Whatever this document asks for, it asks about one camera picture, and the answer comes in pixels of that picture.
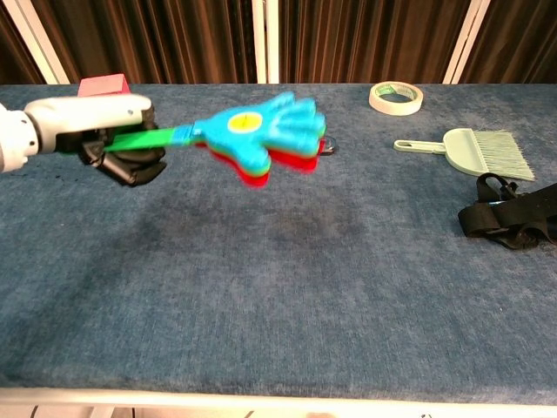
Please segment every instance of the masking tape roll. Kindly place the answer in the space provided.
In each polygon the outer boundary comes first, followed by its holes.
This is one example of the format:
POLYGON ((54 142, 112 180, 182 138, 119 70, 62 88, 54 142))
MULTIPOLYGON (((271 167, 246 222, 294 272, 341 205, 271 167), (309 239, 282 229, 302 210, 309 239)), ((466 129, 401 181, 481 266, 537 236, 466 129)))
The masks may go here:
POLYGON ((376 111, 392 116, 412 115, 421 107, 424 93, 415 85, 399 81, 385 81, 378 83, 369 91, 369 104, 376 111), (385 94, 399 94, 410 98, 409 102, 396 103, 383 99, 385 94))

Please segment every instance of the black strap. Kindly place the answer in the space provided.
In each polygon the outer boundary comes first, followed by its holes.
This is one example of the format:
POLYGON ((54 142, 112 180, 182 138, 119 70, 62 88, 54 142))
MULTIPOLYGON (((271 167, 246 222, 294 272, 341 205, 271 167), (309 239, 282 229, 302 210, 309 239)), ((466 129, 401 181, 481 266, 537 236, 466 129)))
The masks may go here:
POLYGON ((493 173, 477 182, 478 201, 459 212, 467 237, 483 237, 511 249, 536 247, 540 239, 557 245, 557 183, 537 192, 517 194, 518 186, 493 173), (498 191, 487 181, 496 179, 498 191))

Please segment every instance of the hand brush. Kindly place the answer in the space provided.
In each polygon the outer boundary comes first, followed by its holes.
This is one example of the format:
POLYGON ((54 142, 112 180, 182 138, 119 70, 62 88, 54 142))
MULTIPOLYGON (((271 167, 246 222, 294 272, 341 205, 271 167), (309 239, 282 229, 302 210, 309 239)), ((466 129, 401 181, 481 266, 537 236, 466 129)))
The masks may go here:
POLYGON ((480 176, 493 172, 512 179, 534 180, 534 174, 513 135, 507 131, 473 131, 469 128, 452 129, 443 142, 394 142, 394 149, 404 152, 445 154, 457 170, 480 176))

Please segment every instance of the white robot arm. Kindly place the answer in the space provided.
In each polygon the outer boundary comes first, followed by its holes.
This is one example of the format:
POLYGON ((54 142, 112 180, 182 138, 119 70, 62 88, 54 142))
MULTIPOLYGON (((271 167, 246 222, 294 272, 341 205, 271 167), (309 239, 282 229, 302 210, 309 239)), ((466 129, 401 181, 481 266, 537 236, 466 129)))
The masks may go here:
POLYGON ((23 167, 39 153, 76 153, 122 185, 142 185, 165 168, 164 149, 103 151, 115 130, 157 129, 150 99, 137 94, 46 98, 22 111, 0 105, 0 172, 23 167))

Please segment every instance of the brush handle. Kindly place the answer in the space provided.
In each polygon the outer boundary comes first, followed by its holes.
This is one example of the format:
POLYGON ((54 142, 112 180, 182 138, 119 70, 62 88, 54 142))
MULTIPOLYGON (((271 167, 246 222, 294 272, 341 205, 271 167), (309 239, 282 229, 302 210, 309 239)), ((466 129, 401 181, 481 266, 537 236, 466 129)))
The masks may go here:
POLYGON ((426 154, 445 154, 445 146, 440 142, 406 141, 399 139, 394 141, 394 149, 404 152, 424 152, 426 154))

